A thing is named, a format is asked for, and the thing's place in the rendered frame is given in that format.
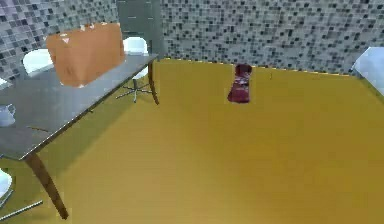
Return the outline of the dark red bin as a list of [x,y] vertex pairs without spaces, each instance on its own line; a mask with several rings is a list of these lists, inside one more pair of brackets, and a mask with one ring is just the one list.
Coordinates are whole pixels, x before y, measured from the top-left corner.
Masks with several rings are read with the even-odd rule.
[[235,67],[235,78],[227,96],[229,102],[248,103],[250,101],[249,82],[251,74],[252,67],[248,64],[238,64]]

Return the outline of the white swivel chair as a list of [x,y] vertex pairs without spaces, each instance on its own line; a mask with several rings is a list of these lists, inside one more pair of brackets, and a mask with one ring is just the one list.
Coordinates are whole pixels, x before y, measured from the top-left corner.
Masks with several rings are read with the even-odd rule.
[[37,49],[28,52],[23,57],[22,63],[28,74],[53,66],[50,53],[47,49]]
[[[13,178],[11,177],[11,175],[0,168],[0,210],[8,202],[8,200],[10,199],[10,197],[14,192],[12,188],[12,183],[13,183]],[[2,215],[0,216],[0,222],[4,222],[5,220],[8,220],[14,216],[20,215],[42,204],[43,204],[43,201],[40,200],[35,203],[24,206],[22,208],[19,208],[15,211],[12,211],[8,214]]]
[[[147,42],[141,37],[127,37],[123,40],[123,44],[124,44],[124,52],[128,53],[129,55],[146,55],[148,53]],[[139,92],[151,94],[150,90],[145,89],[146,85],[142,85],[142,86],[138,85],[138,80],[145,77],[147,74],[148,74],[148,68],[145,67],[132,78],[132,83],[133,83],[132,87],[124,86],[124,89],[128,89],[128,92],[117,96],[117,99],[132,94],[133,102],[136,103],[137,95]]]

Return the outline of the grey door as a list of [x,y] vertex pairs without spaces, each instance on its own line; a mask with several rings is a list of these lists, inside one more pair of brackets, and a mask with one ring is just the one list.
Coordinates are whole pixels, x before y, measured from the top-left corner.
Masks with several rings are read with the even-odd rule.
[[123,37],[141,37],[148,52],[165,57],[160,0],[116,0]]

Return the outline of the orange box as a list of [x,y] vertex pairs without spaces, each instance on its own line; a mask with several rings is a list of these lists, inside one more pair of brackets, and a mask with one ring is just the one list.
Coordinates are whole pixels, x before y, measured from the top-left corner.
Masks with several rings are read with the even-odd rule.
[[82,25],[46,38],[60,83],[82,88],[125,60],[119,23]]

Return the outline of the grey table with brown legs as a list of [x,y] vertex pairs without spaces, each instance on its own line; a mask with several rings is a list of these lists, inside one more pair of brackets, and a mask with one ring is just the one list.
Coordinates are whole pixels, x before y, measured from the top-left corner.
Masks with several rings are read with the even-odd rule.
[[17,78],[0,90],[0,104],[13,104],[15,123],[0,128],[0,158],[24,161],[49,195],[62,219],[67,209],[38,152],[138,72],[153,68],[154,53],[125,61],[82,88],[64,86],[53,68]]

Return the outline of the pale blue cabinet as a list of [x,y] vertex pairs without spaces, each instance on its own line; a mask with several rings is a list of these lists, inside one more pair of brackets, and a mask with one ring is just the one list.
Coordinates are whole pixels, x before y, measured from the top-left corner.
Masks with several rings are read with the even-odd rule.
[[352,69],[384,96],[384,47],[368,47],[356,59]]

